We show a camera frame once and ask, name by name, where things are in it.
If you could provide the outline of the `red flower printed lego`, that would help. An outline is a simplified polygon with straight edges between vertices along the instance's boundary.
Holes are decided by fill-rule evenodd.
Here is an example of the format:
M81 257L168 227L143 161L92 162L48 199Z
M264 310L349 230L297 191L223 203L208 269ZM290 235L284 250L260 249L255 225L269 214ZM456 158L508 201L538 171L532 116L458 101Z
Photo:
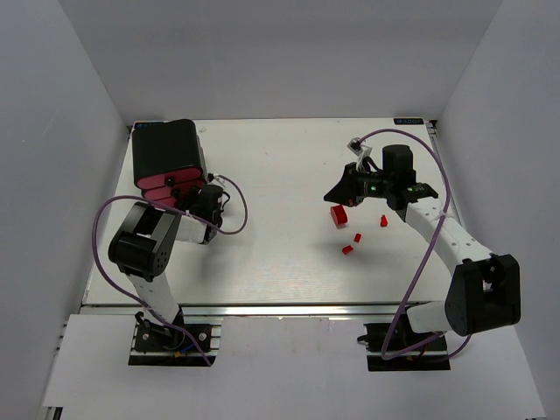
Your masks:
M330 215L336 228L343 228L348 223L347 212L342 205L331 206Z

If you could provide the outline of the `pink drawer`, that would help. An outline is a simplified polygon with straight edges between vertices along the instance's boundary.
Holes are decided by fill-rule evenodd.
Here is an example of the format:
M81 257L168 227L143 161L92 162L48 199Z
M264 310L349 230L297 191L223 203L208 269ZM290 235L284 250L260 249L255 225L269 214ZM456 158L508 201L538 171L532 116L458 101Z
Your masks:
M185 194L178 198L167 197L164 199L155 200L155 203L157 203L158 205L177 208L181 211L186 211L193 204L193 199Z
M177 171L165 172L135 180L135 186L139 189L151 190L162 186L167 186L167 181L170 179L173 185L200 179L203 171L197 167L186 168Z
M149 200L163 200L168 198L179 198L180 196L189 193L193 187L201 188L206 184L203 179L186 181L178 183L174 186L163 185L150 190L142 190L142 195Z

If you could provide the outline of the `pink bottom drawer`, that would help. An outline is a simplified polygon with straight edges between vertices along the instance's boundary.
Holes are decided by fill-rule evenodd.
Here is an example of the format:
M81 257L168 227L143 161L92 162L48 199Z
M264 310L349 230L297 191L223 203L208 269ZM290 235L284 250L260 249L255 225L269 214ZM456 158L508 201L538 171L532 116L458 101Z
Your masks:
M193 199L185 194L178 198L167 197L164 199L155 200L155 203L157 203L158 205L177 208L181 211L186 211L193 204Z

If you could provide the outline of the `pink top drawer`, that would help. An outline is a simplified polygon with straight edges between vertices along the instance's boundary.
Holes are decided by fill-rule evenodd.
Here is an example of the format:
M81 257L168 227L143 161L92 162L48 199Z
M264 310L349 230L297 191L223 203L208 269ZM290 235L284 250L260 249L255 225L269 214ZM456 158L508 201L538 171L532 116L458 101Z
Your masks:
M139 189L151 190L162 186L167 186L167 181L170 179L173 185L200 179L203 171L197 167L186 168L177 171L165 172L135 180L135 186Z

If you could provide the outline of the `red curved lego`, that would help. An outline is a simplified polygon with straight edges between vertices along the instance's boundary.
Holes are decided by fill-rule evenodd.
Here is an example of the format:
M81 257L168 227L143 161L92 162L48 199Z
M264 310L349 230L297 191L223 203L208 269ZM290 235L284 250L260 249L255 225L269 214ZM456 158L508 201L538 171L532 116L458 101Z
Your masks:
M347 245L347 246L345 246L345 247L342 248L342 254L343 254L343 255L348 255L348 254L350 254L350 253L353 252L353 251L354 251L354 247L351 246L351 245Z

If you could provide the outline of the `black drawer cabinet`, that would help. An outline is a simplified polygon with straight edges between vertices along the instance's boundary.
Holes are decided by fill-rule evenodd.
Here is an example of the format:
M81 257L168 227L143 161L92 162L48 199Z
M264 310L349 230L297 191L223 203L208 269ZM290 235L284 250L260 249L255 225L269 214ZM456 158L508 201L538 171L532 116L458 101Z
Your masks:
M207 168L196 125L189 119L135 122L130 132L134 184L150 175L197 167L207 183Z

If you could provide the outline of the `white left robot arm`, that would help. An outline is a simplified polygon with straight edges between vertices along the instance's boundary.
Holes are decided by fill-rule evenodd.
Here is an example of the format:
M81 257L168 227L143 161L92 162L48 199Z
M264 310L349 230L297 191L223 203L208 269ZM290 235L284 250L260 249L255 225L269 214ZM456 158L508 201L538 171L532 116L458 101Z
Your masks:
M183 216L138 201L129 210L108 247L108 259L133 284L149 307L149 319L183 325L179 304L165 275L175 242L208 244L222 224L222 195L217 185L193 187L177 201Z

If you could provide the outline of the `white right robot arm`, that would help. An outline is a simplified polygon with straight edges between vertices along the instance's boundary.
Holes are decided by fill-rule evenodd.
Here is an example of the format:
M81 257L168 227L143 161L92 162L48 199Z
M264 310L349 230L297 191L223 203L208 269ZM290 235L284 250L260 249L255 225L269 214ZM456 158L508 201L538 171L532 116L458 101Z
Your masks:
M495 254L445 216L437 192L417 182L410 147L384 147L381 169L374 166L370 148L356 142L349 147L358 159L346 165L325 201L355 207L365 198L386 200L402 221L426 241L435 242L433 250L451 274L445 300L406 309L412 332L453 331L465 337L518 323L522 312L519 263L511 255Z

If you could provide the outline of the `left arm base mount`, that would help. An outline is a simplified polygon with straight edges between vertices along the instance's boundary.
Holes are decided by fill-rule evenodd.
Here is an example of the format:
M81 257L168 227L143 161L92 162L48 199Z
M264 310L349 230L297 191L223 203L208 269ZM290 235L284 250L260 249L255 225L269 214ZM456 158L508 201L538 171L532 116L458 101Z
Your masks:
M129 350L133 367L209 368L217 356L221 327L213 324L186 324L192 339L174 329L148 320L139 311Z

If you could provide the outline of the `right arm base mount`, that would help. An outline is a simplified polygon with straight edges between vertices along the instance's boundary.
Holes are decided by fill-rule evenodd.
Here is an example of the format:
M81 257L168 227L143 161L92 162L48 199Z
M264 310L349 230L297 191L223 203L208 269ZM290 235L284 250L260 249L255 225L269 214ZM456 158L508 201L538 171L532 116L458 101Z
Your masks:
M446 358L447 342L440 337L430 343L424 343L403 355L391 360L382 358L382 344L390 323L368 323L364 333L357 337L358 344L366 348L367 370L369 372L428 372L448 371L451 364ZM388 343L387 354L402 351L431 336L430 333L416 334L407 326L397 327Z

